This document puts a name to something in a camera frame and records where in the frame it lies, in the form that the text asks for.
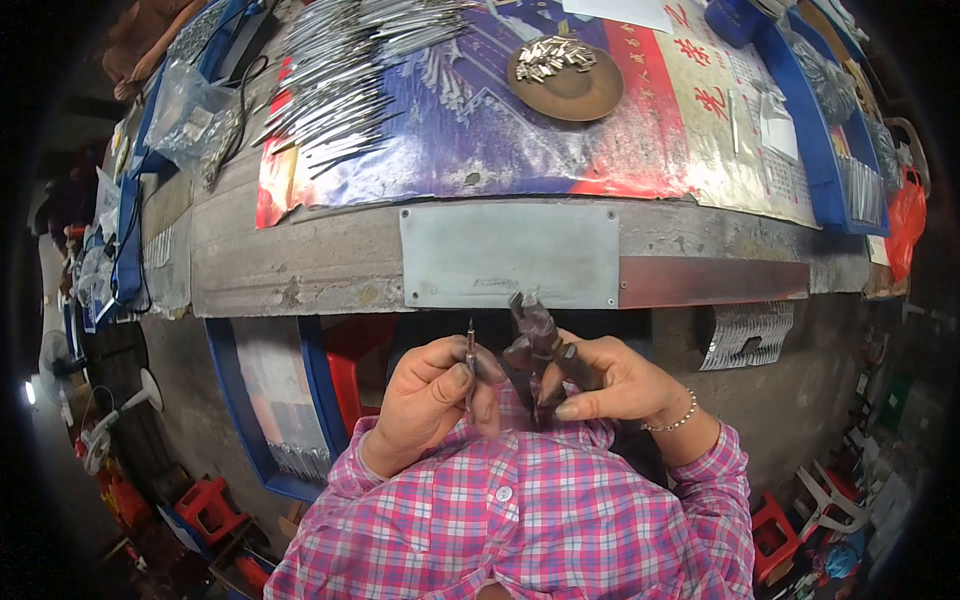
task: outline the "pink plaid shirt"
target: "pink plaid shirt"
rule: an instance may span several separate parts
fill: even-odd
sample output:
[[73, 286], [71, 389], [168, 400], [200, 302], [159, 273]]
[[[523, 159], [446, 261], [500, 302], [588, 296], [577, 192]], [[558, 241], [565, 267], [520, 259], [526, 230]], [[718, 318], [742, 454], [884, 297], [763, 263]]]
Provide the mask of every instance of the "pink plaid shirt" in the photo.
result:
[[[497, 390], [509, 422], [513, 387]], [[669, 471], [671, 492], [608, 451], [612, 424], [482, 438], [461, 422], [390, 480], [360, 458], [357, 422], [329, 486], [264, 590], [273, 598], [752, 598], [754, 546], [736, 432]]]

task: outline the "white fan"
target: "white fan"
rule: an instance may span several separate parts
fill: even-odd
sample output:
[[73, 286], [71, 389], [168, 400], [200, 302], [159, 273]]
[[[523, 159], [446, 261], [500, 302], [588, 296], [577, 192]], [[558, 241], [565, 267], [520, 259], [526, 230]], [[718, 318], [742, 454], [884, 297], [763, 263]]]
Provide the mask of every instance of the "white fan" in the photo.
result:
[[84, 470], [88, 474], [95, 475], [100, 470], [100, 465], [110, 450], [109, 430], [124, 413], [144, 401], [150, 402], [158, 413], [163, 412], [163, 397], [160, 395], [160, 389], [156, 386], [154, 377], [146, 369], [140, 370], [140, 385], [143, 389], [131, 396], [123, 406], [110, 411], [91, 431], [84, 430], [80, 433], [80, 440], [86, 446]]
[[79, 365], [70, 355], [70, 346], [66, 336], [60, 331], [48, 331], [40, 343], [40, 388], [54, 404], [63, 407], [77, 393], [70, 375], [80, 371]]

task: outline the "black cable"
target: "black cable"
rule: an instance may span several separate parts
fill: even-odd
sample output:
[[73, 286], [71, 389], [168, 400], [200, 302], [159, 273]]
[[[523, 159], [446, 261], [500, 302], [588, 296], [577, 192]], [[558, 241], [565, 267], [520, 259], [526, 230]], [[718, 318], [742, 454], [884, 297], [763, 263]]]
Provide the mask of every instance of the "black cable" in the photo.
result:
[[[260, 65], [260, 68], [257, 69], [255, 73], [252, 73], [251, 70], [253, 66], [257, 64], [260, 61], [260, 59], [263, 59], [263, 64]], [[257, 58], [251, 60], [250, 64], [247, 65], [247, 68], [244, 69], [243, 77], [240, 78], [240, 88], [239, 88], [240, 89], [240, 110], [243, 112], [243, 114], [240, 117], [240, 131], [237, 133], [236, 140], [233, 142], [232, 148], [230, 148], [230, 150], [227, 152], [227, 155], [224, 156], [223, 161], [221, 161], [220, 163], [221, 166], [226, 164], [227, 162], [230, 162], [234, 158], [236, 158], [236, 156], [240, 154], [240, 150], [243, 148], [243, 139], [247, 135], [247, 117], [249, 116], [247, 114], [247, 98], [246, 98], [247, 83], [256, 79], [260, 75], [262, 75], [263, 72], [267, 70], [268, 66], [270, 66], [270, 59], [268, 59], [266, 55], [261, 54]]]
[[146, 269], [143, 266], [143, 239], [140, 239], [139, 249], [139, 261], [140, 261], [140, 285], [137, 286], [136, 292], [140, 291], [140, 288], [143, 288], [147, 293], [147, 306], [145, 308], [133, 308], [132, 306], [127, 305], [125, 302], [120, 301], [117, 297], [118, 286], [116, 281], [117, 275], [117, 265], [120, 263], [120, 255], [123, 253], [123, 250], [127, 247], [127, 242], [130, 240], [130, 236], [133, 233], [133, 228], [139, 227], [140, 216], [143, 212], [143, 191], [140, 183], [140, 174], [136, 174], [136, 196], [133, 199], [133, 211], [130, 216], [130, 225], [127, 227], [127, 232], [124, 233], [123, 240], [120, 241], [120, 245], [117, 247], [116, 254], [113, 256], [113, 269], [110, 271], [110, 290], [113, 293], [113, 301], [120, 304], [127, 310], [131, 311], [135, 315], [144, 315], [150, 312], [150, 309], [154, 307], [154, 298], [150, 295], [150, 287], [147, 285], [147, 273]]

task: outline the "brown bowl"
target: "brown bowl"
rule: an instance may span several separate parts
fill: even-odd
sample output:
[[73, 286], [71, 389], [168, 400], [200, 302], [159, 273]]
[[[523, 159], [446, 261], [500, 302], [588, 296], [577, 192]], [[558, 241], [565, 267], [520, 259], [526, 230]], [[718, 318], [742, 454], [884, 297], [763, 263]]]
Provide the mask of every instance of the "brown bowl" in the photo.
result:
[[609, 54], [593, 48], [597, 63], [580, 73], [569, 66], [543, 83], [516, 78], [520, 48], [507, 62], [507, 79], [523, 104], [565, 121], [594, 121], [610, 114], [623, 97], [623, 74]]

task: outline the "red plastic bag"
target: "red plastic bag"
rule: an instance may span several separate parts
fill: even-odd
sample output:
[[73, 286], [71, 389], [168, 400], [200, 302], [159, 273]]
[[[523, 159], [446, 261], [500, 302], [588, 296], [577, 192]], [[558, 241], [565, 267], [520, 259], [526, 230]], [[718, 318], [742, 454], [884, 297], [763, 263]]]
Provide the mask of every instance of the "red plastic bag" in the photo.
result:
[[886, 239], [887, 258], [894, 272], [894, 281], [910, 274], [913, 247], [926, 227], [926, 198], [920, 178], [912, 168], [903, 169], [903, 187], [887, 209], [890, 215], [890, 237]]

